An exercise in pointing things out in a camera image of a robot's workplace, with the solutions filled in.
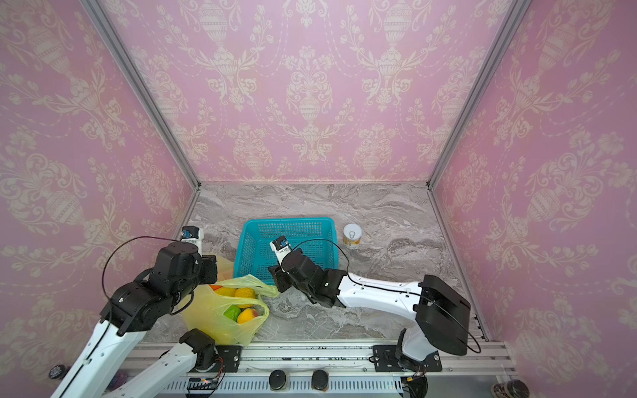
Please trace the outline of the teal plastic basket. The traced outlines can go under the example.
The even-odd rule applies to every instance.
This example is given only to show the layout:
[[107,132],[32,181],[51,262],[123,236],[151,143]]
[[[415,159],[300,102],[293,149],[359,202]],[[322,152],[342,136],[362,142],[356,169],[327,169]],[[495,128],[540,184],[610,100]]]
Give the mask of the teal plastic basket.
[[235,278],[253,275],[267,285],[274,280],[269,268],[277,264],[270,243],[285,237],[292,249],[299,248],[316,265],[338,268],[337,231],[329,217],[271,218],[249,220],[244,224],[234,261]]

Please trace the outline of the yellow plastic bag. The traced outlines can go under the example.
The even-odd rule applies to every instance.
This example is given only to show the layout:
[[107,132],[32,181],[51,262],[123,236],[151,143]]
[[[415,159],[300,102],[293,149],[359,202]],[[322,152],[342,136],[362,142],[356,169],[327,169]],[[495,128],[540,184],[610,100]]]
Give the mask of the yellow plastic bag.
[[270,315],[266,299],[280,292],[254,275],[232,278],[233,263],[217,257],[217,282],[199,285],[177,309],[187,328],[197,328],[218,345],[248,346]]

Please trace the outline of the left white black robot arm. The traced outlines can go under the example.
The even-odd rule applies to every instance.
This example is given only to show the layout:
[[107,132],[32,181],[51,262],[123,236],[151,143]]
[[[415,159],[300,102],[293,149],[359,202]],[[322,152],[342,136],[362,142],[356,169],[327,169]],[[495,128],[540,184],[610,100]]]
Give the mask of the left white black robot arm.
[[198,238],[171,240],[153,267],[108,296],[101,319],[54,397],[155,397],[189,371],[208,371],[220,361],[215,341],[192,329],[159,360],[109,391],[124,360],[155,323],[185,309],[199,285],[217,281],[214,256],[202,255]]

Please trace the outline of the yellow mango fruit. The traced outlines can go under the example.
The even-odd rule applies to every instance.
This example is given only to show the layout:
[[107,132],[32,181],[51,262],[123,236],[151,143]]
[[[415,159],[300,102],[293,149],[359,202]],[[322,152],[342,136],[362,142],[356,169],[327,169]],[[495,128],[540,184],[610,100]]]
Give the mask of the yellow mango fruit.
[[227,288],[224,286],[217,286],[214,289],[214,293],[220,296],[224,296],[224,297],[234,297],[236,294],[237,289],[234,288]]

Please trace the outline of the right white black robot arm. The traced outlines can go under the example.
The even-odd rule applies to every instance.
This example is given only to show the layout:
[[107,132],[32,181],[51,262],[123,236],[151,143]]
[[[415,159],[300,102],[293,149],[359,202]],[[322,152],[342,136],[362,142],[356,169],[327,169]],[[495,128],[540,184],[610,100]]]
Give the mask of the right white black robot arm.
[[363,278],[347,270],[324,269],[287,240],[273,241],[277,264],[269,268],[277,290],[302,292],[325,308],[368,308],[411,321],[397,340],[395,357],[407,370],[423,371],[426,359],[443,352],[462,357],[471,348],[471,305],[441,278],[425,275],[421,282],[388,282]]

